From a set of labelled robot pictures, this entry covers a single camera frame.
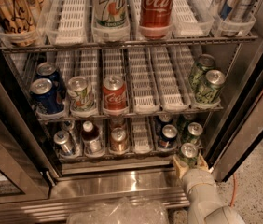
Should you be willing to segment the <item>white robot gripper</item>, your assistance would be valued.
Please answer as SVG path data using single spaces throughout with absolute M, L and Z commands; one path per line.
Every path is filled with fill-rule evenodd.
M 189 166 L 173 155 L 173 166 L 176 176 L 182 178 L 182 188 L 189 200 L 214 200 L 217 195 L 215 180 L 208 172 L 209 166 L 201 154 L 197 158 L 199 169 L 190 169 Z

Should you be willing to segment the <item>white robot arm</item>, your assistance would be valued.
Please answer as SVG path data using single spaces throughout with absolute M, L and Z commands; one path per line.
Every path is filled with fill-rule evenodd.
M 173 166 L 189 200 L 188 224 L 245 224 L 236 210 L 221 201 L 215 180 L 206 167 L 190 168 L 177 155 L 173 156 Z

